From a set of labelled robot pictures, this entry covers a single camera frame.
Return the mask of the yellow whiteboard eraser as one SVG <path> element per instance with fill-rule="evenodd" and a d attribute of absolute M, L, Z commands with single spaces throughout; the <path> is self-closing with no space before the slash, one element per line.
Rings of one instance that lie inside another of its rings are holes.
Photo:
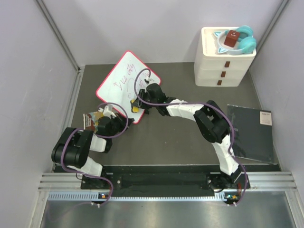
<path fill-rule="evenodd" d="M 133 99 L 133 100 L 130 101 L 130 103 L 131 103 L 131 112 L 132 113 L 138 113 L 139 108 L 138 108 L 138 105 L 136 103 L 136 100 Z"/>

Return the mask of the pink framed whiteboard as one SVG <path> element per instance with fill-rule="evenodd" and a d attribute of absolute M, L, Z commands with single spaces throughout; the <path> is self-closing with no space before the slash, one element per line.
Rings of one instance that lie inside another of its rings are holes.
<path fill-rule="evenodd" d="M 126 51 L 96 90 L 96 96 L 100 100 L 118 104 L 114 109 L 123 116 L 128 115 L 129 118 L 133 118 L 135 124 L 141 120 L 143 110 L 137 113 L 131 112 L 130 101 L 136 98 L 134 89 L 137 92 L 145 89 L 148 85 L 145 83 L 147 78 L 150 78 L 151 83 L 160 84 L 162 81 L 153 71 L 149 74 L 149 71 L 145 70 L 138 75 L 145 68 L 147 66 L 133 52 Z"/>

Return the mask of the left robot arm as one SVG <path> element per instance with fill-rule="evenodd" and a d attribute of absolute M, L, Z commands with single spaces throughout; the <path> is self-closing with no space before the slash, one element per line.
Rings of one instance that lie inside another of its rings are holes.
<path fill-rule="evenodd" d="M 111 117 L 99 112 L 85 114 L 85 129 L 71 136 L 75 128 L 67 127 L 56 143 L 51 159 L 54 163 L 63 163 L 70 169 L 92 175 L 92 184 L 103 188 L 107 185 L 108 177 L 103 174 L 103 166 L 89 157 L 89 152 L 108 153 L 113 145 L 112 137 L 133 122 L 133 118 L 127 119 L 121 114 Z"/>

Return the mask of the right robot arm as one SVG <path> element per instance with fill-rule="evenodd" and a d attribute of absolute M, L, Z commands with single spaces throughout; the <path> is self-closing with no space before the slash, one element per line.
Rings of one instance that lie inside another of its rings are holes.
<path fill-rule="evenodd" d="M 146 112 L 155 107 L 162 116 L 181 117 L 195 121 L 202 136 L 212 144 L 219 160 L 219 168 L 223 173 L 222 183 L 227 188 L 233 188 L 239 182 L 242 172 L 241 165 L 235 160 L 230 133 L 231 122 L 223 114 L 217 104 L 209 100 L 207 103 L 187 103 L 175 97 L 166 96 L 161 87 L 150 84 L 146 89 L 140 89 L 135 100 L 131 101 L 131 111 L 136 108 Z"/>

